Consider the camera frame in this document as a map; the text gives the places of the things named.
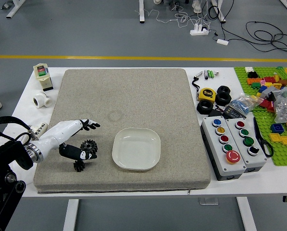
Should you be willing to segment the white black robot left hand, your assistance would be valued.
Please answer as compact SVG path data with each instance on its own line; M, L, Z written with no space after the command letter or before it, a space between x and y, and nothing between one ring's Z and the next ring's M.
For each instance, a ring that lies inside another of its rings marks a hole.
M71 145L64 146L70 137L75 135L80 130L96 129L100 125L89 119L62 121L46 131L37 141L31 143L35 146L37 162L43 161L51 150L60 150L63 157L73 160L89 160L97 158L97 147L94 144L89 144L88 150L77 148Z

